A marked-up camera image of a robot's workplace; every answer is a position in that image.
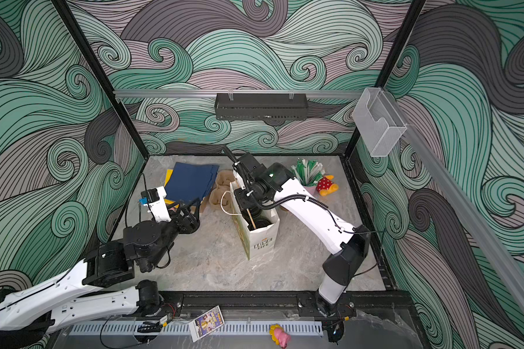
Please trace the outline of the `red yellow plush toy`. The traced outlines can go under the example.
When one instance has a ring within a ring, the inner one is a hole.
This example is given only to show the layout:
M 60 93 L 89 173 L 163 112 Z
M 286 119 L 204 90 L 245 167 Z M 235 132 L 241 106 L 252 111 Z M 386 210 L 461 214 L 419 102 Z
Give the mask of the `red yellow plush toy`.
M 331 174 L 324 175 L 317 183 L 317 192 L 320 196 L 328 196 L 339 190 L 339 185 L 333 182 L 334 176 Z

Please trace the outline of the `black corner frame post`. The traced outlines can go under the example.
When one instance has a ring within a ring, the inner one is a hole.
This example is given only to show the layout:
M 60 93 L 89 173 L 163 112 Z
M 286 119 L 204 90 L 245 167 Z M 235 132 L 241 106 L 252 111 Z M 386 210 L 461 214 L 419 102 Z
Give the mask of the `black corner frame post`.
M 401 58 L 403 50 L 405 49 L 407 42 L 410 39 L 410 35 L 413 31 L 414 26 L 416 25 L 417 20 L 419 19 L 420 14 L 422 13 L 425 4 L 425 1 L 412 1 L 410 3 L 408 12 L 403 20 L 403 23 L 400 26 L 396 36 L 394 37 L 394 42 L 392 48 L 390 49 L 390 53 L 388 54 L 384 66 L 381 69 L 377 81 L 373 87 L 382 88 L 386 91 L 386 85 L 389 81 L 391 73 L 394 71 L 394 67 L 396 66 L 398 60 Z M 362 137 L 360 136 L 360 132 L 356 127 L 356 130 L 352 135 L 352 139 L 349 141 L 349 144 L 346 147 L 346 151 L 344 152 L 344 155 L 346 157 L 350 157 L 354 153 L 355 146 L 357 145 L 359 139 L 362 139 Z
M 129 135 L 138 147 L 142 157 L 148 161 L 149 152 L 146 149 L 144 142 L 142 141 L 140 135 L 138 134 L 137 129 L 135 128 L 132 119 L 125 108 L 124 104 L 119 102 L 114 94 L 114 88 L 109 81 L 109 78 L 105 74 L 105 71 L 102 69 L 99 60 L 95 56 L 93 49 L 91 48 L 89 42 L 87 41 L 82 29 L 79 27 L 74 14 L 70 10 L 67 1 L 61 0 L 52 0 L 52 5 L 55 7 L 57 13 L 59 14 L 61 20 L 63 21 L 65 27 L 68 29 L 72 39 L 78 46 L 80 52 L 82 53 L 84 59 L 88 63 L 93 72 L 94 76 L 98 80 L 102 90 L 106 93 L 107 98 L 109 99 L 110 104 L 113 106 L 116 111 L 117 116 L 121 120 L 122 124 L 125 126 L 126 130 L 129 132 Z

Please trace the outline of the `wooden stir stick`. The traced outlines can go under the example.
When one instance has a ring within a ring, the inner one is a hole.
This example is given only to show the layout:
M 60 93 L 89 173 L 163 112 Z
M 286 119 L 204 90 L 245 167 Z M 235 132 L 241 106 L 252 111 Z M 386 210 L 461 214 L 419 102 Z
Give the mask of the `wooden stir stick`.
M 256 222 L 254 221 L 253 219 L 253 215 L 251 213 L 251 211 L 249 209 L 246 209 L 246 216 L 245 216 L 247 222 L 249 222 L 249 229 L 251 231 L 254 231 L 256 230 L 257 226 L 256 226 Z

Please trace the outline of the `pink straw holder cup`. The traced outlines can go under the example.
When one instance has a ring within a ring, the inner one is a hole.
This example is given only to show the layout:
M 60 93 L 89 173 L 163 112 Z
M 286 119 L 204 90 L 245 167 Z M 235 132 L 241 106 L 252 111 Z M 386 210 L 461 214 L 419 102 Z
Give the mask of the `pink straw holder cup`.
M 315 196 L 317 194 L 317 186 L 304 186 L 304 189 L 311 195 Z

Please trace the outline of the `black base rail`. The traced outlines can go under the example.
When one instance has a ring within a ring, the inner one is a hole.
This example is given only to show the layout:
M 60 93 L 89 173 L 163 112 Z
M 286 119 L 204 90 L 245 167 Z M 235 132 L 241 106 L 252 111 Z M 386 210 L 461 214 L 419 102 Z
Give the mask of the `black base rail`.
M 410 318 L 417 311 L 408 292 L 355 291 L 343 293 L 336 305 L 324 305 L 315 291 L 161 291 L 160 314 L 191 318 L 215 306 L 222 311 L 255 314 L 276 311 L 284 316 L 321 320 L 356 317 Z

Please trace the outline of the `wrapped straws bundle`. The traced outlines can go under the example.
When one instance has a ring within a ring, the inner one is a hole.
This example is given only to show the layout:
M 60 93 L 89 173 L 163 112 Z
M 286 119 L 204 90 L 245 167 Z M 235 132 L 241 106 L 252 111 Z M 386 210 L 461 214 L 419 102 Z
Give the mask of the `wrapped straws bundle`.
M 316 160 L 298 159 L 291 170 L 301 185 L 306 187 L 316 187 L 325 176 L 323 165 Z

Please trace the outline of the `black plastic cup lid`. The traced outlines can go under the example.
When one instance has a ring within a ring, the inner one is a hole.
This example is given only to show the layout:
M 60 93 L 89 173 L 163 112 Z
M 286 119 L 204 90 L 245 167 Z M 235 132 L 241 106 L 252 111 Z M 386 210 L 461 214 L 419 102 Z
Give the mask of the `black plastic cup lid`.
M 258 229 L 262 229 L 262 228 L 266 228 L 268 227 L 269 225 L 271 225 L 272 222 L 266 218 L 259 218 L 259 219 L 256 219 L 254 220 L 254 229 L 255 230 L 258 230 Z

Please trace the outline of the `white paper takeout bag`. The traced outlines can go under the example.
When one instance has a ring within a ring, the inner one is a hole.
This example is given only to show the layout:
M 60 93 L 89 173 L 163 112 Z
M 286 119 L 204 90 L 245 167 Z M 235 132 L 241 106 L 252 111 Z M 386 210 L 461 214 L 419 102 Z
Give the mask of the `white paper takeout bag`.
M 229 211 L 225 209 L 224 211 L 231 217 L 234 226 L 237 229 L 247 259 L 252 260 L 271 252 L 275 247 L 280 224 L 279 215 L 276 209 L 256 210 L 251 212 L 254 220 L 266 218 L 272 222 L 272 224 L 266 228 L 251 231 L 249 229 L 250 223 L 247 222 L 245 218 L 246 214 L 240 212 L 239 205 L 234 196 L 234 190 L 238 186 L 237 181 L 231 183 L 230 186 L 232 206 Z

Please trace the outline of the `pink yellow toy figure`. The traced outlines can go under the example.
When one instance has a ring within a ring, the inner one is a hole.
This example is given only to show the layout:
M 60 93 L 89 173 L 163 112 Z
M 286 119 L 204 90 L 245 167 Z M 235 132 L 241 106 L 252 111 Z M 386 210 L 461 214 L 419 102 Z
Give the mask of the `pink yellow toy figure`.
M 288 347 L 289 342 L 291 341 L 291 336 L 286 333 L 286 331 L 279 325 L 273 324 L 269 330 L 270 335 L 272 336 L 273 342 L 282 349 Z

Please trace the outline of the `brown cup sleeve pile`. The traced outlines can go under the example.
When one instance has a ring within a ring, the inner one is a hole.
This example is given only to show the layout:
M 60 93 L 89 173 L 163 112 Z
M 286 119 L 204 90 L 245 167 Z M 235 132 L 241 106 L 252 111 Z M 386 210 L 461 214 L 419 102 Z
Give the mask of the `brown cup sleeve pile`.
M 231 186 L 235 181 L 234 173 L 231 170 L 221 170 L 218 172 L 214 186 L 210 192 L 209 202 L 213 206 L 223 207 L 229 211 L 232 206 Z

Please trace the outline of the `black corner frame post right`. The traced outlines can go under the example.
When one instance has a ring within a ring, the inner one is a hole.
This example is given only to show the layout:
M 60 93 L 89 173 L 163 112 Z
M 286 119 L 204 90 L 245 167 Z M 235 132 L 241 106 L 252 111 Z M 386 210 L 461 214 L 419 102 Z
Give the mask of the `black corner frame post right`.
M 419 19 L 420 14 L 422 13 L 425 4 L 425 1 L 412 1 L 410 3 L 408 12 L 403 20 L 403 23 L 400 26 L 396 36 L 394 37 L 394 42 L 392 48 L 390 49 L 390 53 L 388 54 L 384 66 L 381 69 L 377 81 L 373 87 L 382 88 L 386 91 L 386 85 L 389 81 L 391 73 L 394 71 L 394 67 L 396 66 L 398 60 L 401 58 L 403 50 L 405 49 L 407 42 L 410 39 L 410 35 L 413 31 L 414 26 L 416 25 L 417 20 Z M 344 155 L 346 157 L 350 157 L 354 153 L 355 146 L 357 145 L 359 139 L 362 139 L 362 137 L 360 136 L 360 132 L 356 127 L 356 130 L 352 135 L 352 139 L 349 141 L 349 144 L 346 147 L 346 151 L 344 152 Z

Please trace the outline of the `aluminium wall rail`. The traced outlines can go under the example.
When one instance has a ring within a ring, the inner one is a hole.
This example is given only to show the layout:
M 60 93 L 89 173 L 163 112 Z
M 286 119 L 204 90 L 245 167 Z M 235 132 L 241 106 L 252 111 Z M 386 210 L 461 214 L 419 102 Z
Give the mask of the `aluminium wall rail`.
M 359 98 L 363 91 L 343 90 L 185 90 L 185 89 L 123 89 L 114 90 L 116 98 L 216 98 L 218 94 L 233 98 L 238 94 L 258 95 L 305 95 L 308 99 L 352 100 Z

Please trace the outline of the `navy blue napkin stack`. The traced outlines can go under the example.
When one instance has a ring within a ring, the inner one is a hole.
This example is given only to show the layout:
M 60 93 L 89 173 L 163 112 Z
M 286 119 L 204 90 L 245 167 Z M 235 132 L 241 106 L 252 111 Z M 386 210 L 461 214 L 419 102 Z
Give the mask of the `navy blue napkin stack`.
M 189 204 L 195 199 L 208 195 L 217 177 L 219 166 L 216 164 L 186 164 L 177 162 L 164 189 L 167 200 Z

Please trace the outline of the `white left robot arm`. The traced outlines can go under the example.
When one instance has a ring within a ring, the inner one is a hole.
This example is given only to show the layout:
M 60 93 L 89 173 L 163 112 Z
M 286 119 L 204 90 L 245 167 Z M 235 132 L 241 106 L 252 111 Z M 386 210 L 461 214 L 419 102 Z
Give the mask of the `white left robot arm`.
M 156 282 L 143 280 L 117 292 L 107 288 L 149 273 L 170 257 L 180 235 L 200 226 L 199 212 L 180 206 L 168 220 L 125 228 L 68 269 L 30 289 L 0 290 L 0 348 L 23 348 L 80 321 L 113 315 L 154 316 L 162 307 Z

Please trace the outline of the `colourful picture card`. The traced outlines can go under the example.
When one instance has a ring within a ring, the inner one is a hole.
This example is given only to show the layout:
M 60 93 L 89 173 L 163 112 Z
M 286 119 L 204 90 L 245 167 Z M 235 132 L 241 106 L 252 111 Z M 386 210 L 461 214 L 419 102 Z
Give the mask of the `colourful picture card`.
M 203 337 L 219 330 L 224 324 L 223 314 L 217 305 L 188 323 L 192 342 L 196 343 Z

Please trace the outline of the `clear acrylic wall holder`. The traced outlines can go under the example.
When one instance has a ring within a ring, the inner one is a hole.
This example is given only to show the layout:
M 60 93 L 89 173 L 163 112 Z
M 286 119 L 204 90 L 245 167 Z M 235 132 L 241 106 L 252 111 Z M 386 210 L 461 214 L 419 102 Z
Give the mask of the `clear acrylic wall holder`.
M 403 111 L 394 96 L 382 88 L 366 88 L 352 118 L 374 158 L 387 157 L 407 130 Z

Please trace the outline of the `black corner frame post left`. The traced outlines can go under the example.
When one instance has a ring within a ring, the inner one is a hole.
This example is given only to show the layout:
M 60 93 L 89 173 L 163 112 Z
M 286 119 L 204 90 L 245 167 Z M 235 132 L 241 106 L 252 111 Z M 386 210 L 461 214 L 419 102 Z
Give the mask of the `black corner frame post left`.
M 67 1 L 61 0 L 52 0 L 52 5 L 55 7 L 57 13 L 59 14 L 61 20 L 63 21 L 65 27 L 68 29 L 72 39 L 78 46 L 80 52 L 82 53 L 84 59 L 88 63 L 93 72 L 94 76 L 98 80 L 102 90 L 106 93 L 107 98 L 109 99 L 110 104 L 113 106 L 116 111 L 117 116 L 121 120 L 122 124 L 125 126 L 126 130 L 129 132 L 129 135 L 138 147 L 142 157 L 148 161 L 149 152 L 146 149 L 144 142 L 142 141 L 140 135 L 138 134 L 137 129 L 135 128 L 132 119 L 125 108 L 124 104 L 119 102 L 114 94 L 114 88 L 109 81 L 109 78 L 105 74 L 105 71 L 102 69 L 99 60 L 95 56 L 93 49 L 91 48 L 89 42 L 87 41 L 82 29 L 79 27 L 74 14 L 70 10 Z

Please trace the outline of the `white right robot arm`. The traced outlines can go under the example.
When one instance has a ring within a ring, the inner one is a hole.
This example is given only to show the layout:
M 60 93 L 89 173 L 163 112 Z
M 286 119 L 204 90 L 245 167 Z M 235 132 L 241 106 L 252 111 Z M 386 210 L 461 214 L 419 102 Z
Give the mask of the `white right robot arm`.
M 321 314 L 332 316 L 368 255 L 371 231 L 365 225 L 355 226 L 334 214 L 282 164 L 265 167 L 254 158 L 240 159 L 234 161 L 233 169 L 240 184 L 234 196 L 243 212 L 282 206 L 325 245 L 330 255 L 323 262 L 325 275 L 317 290 L 316 304 Z

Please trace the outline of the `black wall shelf tray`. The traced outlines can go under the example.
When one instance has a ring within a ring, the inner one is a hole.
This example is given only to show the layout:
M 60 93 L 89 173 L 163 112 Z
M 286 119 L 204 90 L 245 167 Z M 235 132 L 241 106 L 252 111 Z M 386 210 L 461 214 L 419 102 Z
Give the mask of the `black wall shelf tray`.
M 305 95 L 218 94 L 214 108 L 224 121 L 304 120 L 309 112 Z

